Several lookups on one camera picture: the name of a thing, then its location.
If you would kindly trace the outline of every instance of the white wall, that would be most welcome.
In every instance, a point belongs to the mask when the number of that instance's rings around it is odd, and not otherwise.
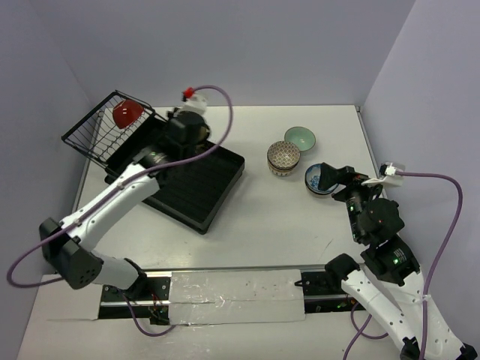
[[[378,161],[454,176],[463,213],[431,292],[454,332],[480,349],[480,1],[417,0],[364,105]],[[407,179],[389,195],[400,203],[403,238],[430,266],[456,206],[441,180]]]
[[[92,101],[363,104],[414,0],[31,0]]]
[[[0,357],[13,360],[37,290],[14,289],[5,274],[40,241],[45,218],[71,209],[83,160],[60,136],[90,104],[26,0],[0,4],[0,69]],[[39,251],[16,278],[39,281],[46,270]]]

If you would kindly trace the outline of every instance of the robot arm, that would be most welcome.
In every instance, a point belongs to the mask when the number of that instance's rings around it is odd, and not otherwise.
[[[164,134],[140,151],[107,189],[59,223],[50,218],[40,225],[42,240],[69,229],[44,245],[42,251],[46,261],[73,289],[90,283],[106,284],[124,290],[127,297],[135,297],[145,288],[146,275],[138,265],[98,253],[95,247],[136,204],[158,192],[172,171],[148,172],[148,168],[190,158],[206,142],[209,128],[202,117],[205,111],[206,99],[202,95],[185,98],[184,106],[169,114]]]
[[[401,359],[419,358],[423,301],[428,301],[425,358],[476,359],[476,351],[453,334],[434,300],[430,296],[423,299],[424,278],[420,265],[408,245],[397,235],[405,225],[400,219],[398,204],[380,198],[383,185],[401,185],[401,177],[395,175],[392,168],[395,168],[393,163],[386,163],[380,168],[381,179],[369,179],[350,166],[335,169],[324,163],[319,189],[330,188],[332,183],[345,185],[332,197],[346,203],[354,241],[368,246],[361,253],[365,265],[391,293],[400,310],[368,280],[350,256],[338,256],[325,266],[325,270],[338,287],[358,299],[388,332],[401,351]]]

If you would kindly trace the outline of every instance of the black tray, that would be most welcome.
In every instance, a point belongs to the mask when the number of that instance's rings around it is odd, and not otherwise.
[[[164,125],[155,114],[150,115],[106,161],[105,182],[114,182],[133,157],[158,138]],[[144,203],[205,234],[244,168],[242,156],[220,147],[202,160],[179,166],[162,190]]]

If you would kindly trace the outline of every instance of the bowl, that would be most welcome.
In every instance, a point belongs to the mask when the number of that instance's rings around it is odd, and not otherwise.
[[[267,151],[268,168],[277,176],[287,176],[300,161],[300,149],[293,142],[277,141]]]
[[[306,127],[295,126],[288,129],[283,137],[285,141],[289,141],[297,145],[301,152],[306,152],[314,147],[317,139],[314,133]]]
[[[307,169],[305,172],[305,185],[307,186],[307,189],[314,194],[329,195],[335,191],[335,189],[338,187],[338,184],[333,185],[328,190],[318,190],[318,184],[321,176],[320,166],[320,163],[315,163]]]

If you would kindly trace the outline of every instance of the wire basket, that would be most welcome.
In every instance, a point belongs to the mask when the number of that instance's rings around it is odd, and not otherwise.
[[[113,120],[113,108],[128,99],[141,104],[143,112],[134,123],[119,129]],[[151,116],[166,121],[150,104],[115,90],[63,135],[61,140],[105,169],[108,159]]]

